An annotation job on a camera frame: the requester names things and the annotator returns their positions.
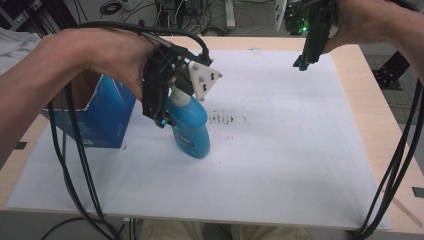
wooden table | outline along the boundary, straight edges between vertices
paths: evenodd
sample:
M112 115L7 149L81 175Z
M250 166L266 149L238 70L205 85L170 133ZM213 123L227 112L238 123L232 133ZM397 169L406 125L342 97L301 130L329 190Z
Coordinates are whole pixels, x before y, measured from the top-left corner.
M189 49L200 49L192 40L169 37L168 40ZM218 38L205 37L210 49L297 50L303 49L303 39L289 38ZM365 61L356 45L344 46L331 53L341 79L348 103L377 182L380 182L401 131ZM22 138L28 142L24 150L15 150L0 171L0 210L13 191L35 140L47 121L39 117ZM411 166L389 208L392 232L424 234L424 199L416 198L412 187L424 187L424 176L416 161Z

blue box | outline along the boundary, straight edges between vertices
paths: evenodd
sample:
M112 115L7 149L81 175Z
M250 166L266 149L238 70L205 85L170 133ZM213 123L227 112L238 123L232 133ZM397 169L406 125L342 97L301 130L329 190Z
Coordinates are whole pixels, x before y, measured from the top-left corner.
M102 75L88 104L76 111L81 137L86 147L120 148L135 104L132 92L122 83ZM48 118L48 110L43 115ZM56 126L74 138L68 111L54 111Z

hand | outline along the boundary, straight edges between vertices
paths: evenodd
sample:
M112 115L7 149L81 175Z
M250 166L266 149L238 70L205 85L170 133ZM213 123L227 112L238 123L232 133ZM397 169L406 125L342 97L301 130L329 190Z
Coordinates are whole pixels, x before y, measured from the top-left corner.
M155 48L145 38L123 30L85 28L64 30L45 37L42 43L63 44L74 50L80 46L75 51L81 70L108 75L125 84L138 100L142 99L142 70Z
M397 21L396 4L385 0L337 0L338 26L324 52L345 44L390 42L390 27Z

blue bottle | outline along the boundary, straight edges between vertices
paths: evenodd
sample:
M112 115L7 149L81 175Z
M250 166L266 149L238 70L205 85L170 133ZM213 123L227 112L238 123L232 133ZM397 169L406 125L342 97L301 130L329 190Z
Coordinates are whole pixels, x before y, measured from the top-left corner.
M167 108L175 124L172 131L177 145L190 156L205 157L210 141L205 126L208 116L203 106L194 97L173 87Z

floor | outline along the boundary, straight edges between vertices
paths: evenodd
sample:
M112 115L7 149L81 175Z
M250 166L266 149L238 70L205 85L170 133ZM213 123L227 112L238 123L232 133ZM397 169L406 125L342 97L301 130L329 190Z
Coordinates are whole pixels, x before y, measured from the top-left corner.
M78 20L78 13L76 12L73 1L65 1ZM86 0L80 1L85 14L89 20L100 18L98 11L101 4L106 0ZM236 27L227 29L225 27L225 16L223 14L224 7L222 1L215 1L211 4L212 24L222 30L207 31L205 35L218 35L225 33L228 36L247 37L247 36L267 36L267 37L287 37L283 30L275 31L274 28L274 2L265 1L264 3L248 3L236 2L234 4ZM85 21L82 12L80 12L81 21ZM153 25L156 20L156 13L154 7L146 7L137 14L130 15L130 13L122 13L111 16L102 16L103 20L116 21L119 17L127 18L128 22L137 23L140 18L146 21L146 25ZM205 24L204 19L199 18L197 21L190 21L187 19L184 24L187 25L186 29L193 32L199 32L199 26ZM24 29L30 29L30 26L24 26ZM387 59L394 49L388 45L379 44L372 46L361 46L370 68L379 68ZM415 87L416 76L412 71L408 71L400 80L402 91L383 91L384 96L390 105L392 112L399 123L399 127L403 129L406 122L406 116L409 113L409 106ZM419 144L415 154L416 160L420 165L421 170L424 172L424 144ZM49 229L57 223L66 219L77 217L68 214L39 214L39 213L20 213L20 212L0 212L0 239L2 240L26 240L26 239L41 239ZM122 224L121 218L110 218L109 221L119 228ZM203 231L205 240L229 240L229 226L225 224L210 223L206 224ZM349 236L346 232L341 230L322 230L322 229L309 229L312 239L337 239L347 240ZM123 231L124 239L128 236L128 228ZM66 224L52 233L47 239L102 239L98 233L94 232L90 226L84 221L77 221ZM407 235L407 234L389 234L389 233L376 233L369 239L374 240L418 240L424 239L424 236Z

